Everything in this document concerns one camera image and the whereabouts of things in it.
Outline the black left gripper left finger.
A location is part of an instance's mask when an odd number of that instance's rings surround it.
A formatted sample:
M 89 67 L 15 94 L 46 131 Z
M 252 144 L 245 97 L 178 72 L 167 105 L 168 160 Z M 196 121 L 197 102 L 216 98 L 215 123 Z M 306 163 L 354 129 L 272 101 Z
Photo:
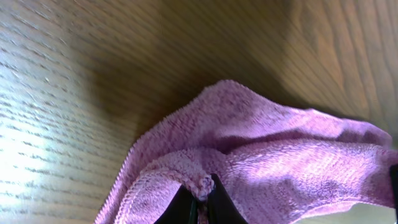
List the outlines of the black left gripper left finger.
M 197 224 L 198 202 L 183 185 L 154 224 Z

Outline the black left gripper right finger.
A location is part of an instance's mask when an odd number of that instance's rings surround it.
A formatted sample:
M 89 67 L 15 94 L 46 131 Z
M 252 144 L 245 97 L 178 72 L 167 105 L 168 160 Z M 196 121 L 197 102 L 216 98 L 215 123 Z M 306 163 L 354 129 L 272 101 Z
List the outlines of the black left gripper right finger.
M 211 174 L 214 182 L 213 190 L 208 195 L 208 223 L 209 224 L 248 224 L 238 212 L 233 201 L 229 197 L 220 178 Z

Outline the purple microfiber cloth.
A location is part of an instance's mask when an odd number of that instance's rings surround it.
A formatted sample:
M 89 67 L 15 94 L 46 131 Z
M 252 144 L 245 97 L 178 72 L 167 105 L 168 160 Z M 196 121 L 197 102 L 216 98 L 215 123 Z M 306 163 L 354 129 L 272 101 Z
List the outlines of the purple microfiber cloth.
M 249 223 L 294 223 L 357 203 L 393 207 L 391 142 L 367 122 L 220 81 L 133 144 L 95 221 L 154 223 L 182 186 L 207 201 L 212 174 Z

